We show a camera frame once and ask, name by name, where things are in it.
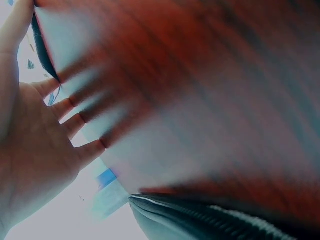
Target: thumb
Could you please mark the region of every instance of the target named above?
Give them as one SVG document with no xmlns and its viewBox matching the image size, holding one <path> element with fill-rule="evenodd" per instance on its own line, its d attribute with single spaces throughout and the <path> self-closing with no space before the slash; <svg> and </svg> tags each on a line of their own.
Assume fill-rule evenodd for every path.
<svg viewBox="0 0 320 240">
<path fill-rule="evenodd" d="M 0 54 L 18 53 L 34 13 L 34 0 L 18 0 L 0 29 Z"/>
<path fill-rule="evenodd" d="M 12 120 L 19 90 L 17 53 L 33 12 L 34 0 L 19 0 L 0 29 L 0 144 L 8 134 Z"/>
</svg>

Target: wooden table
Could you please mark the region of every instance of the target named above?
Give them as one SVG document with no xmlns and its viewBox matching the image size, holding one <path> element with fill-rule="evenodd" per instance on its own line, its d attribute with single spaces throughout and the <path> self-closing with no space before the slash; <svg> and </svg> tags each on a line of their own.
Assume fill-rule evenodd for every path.
<svg viewBox="0 0 320 240">
<path fill-rule="evenodd" d="M 128 192 L 320 225 L 319 0 L 36 4 L 63 90 Z"/>
</svg>

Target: hand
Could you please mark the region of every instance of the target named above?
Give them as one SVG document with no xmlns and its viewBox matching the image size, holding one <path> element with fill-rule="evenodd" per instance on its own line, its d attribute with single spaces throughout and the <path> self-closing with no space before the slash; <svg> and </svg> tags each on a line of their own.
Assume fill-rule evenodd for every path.
<svg viewBox="0 0 320 240">
<path fill-rule="evenodd" d="M 33 11 L 33 0 L 20 0 L 0 30 L 0 231 L 6 232 L 105 151 L 99 140 L 73 147 L 70 140 L 85 124 L 81 116 L 60 124 L 73 108 L 69 99 L 53 106 L 43 101 L 59 87 L 57 80 L 19 83 L 17 52 Z"/>
</svg>

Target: finger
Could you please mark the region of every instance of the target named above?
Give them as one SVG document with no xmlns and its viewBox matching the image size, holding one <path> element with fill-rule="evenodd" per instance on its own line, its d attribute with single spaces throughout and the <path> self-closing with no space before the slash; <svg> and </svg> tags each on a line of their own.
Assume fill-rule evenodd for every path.
<svg viewBox="0 0 320 240">
<path fill-rule="evenodd" d="M 18 53 L 19 45 L 27 34 L 34 13 L 34 0 L 19 0 L 11 15 L 0 29 L 0 53 Z"/>
<path fill-rule="evenodd" d="M 85 121 L 82 119 L 79 113 L 62 124 L 66 131 L 66 135 L 70 140 L 74 138 L 74 136 L 80 131 L 80 129 L 83 128 L 84 125 Z"/>
<path fill-rule="evenodd" d="M 62 100 L 52 106 L 50 106 L 51 111 L 58 120 L 61 120 L 65 115 L 67 115 L 74 106 L 72 105 L 69 98 Z"/>
<path fill-rule="evenodd" d="M 45 81 L 32 83 L 31 85 L 35 89 L 37 89 L 41 97 L 45 99 L 49 94 L 51 94 L 60 86 L 60 83 L 56 79 L 50 78 Z"/>
<path fill-rule="evenodd" d="M 84 169 L 95 159 L 100 157 L 105 152 L 105 150 L 106 148 L 100 140 L 96 140 L 88 143 L 87 145 L 77 147 L 76 151 L 80 159 L 80 169 Z"/>
</svg>

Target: wooden surface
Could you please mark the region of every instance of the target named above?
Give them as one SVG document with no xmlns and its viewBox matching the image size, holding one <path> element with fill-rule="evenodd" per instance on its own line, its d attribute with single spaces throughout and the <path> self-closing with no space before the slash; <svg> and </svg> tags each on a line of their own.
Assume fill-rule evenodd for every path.
<svg viewBox="0 0 320 240">
<path fill-rule="evenodd" d="M 320 225 L 319 0 L 37 0 L 64 92 L 130 192 Z"/>
</svg>

